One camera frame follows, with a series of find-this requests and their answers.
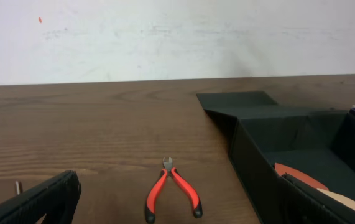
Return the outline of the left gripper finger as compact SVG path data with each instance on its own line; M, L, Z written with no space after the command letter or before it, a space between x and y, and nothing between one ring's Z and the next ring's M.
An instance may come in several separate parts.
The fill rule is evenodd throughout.
M62 172L0 203L0 223L71 224L81 195L76 172Z

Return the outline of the orange scraper wooden handle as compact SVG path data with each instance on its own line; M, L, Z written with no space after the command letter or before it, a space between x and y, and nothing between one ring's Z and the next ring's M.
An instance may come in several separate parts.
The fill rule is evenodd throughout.
M355 201L345 197L344 195L337 194L335 192L329 191L329 189L323 185L321 182L317 181L316 179L310 177L309 175L306 175L303 172L300 172L299 170L296 170L294 168L291 168L289 166L275 163L274 164L274 169L278 175L283 176L283 175L291 175L294 178L304 182L305 184L309 185L310 187L313 187L320 191L321 193L329 196L330 198L333 198L334 200L338 201L339 203L342 203L343 205L349 207L350 209L355 211Z

